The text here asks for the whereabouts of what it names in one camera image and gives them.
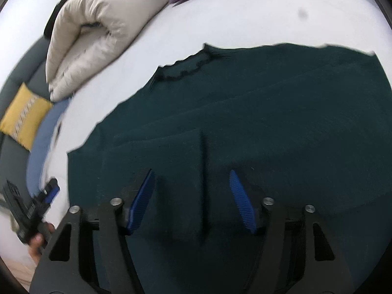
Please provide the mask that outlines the person's left hand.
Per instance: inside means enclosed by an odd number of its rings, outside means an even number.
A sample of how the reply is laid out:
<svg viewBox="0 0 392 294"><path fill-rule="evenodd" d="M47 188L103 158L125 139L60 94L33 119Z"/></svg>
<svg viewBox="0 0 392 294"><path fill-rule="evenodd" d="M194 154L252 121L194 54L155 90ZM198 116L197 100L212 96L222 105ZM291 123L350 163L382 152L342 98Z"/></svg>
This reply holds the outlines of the person's left hand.
<svg viewBox="0 0 392 294"><path fill-rule="evenodd" d="M41 259L42 256L41 250L43 249L44 243L45 243L45 238L41 233L37 233L35 236L33 236L30 239L28 252L29 252L29 256L32 258L36 266L38 265Z"/></svg>

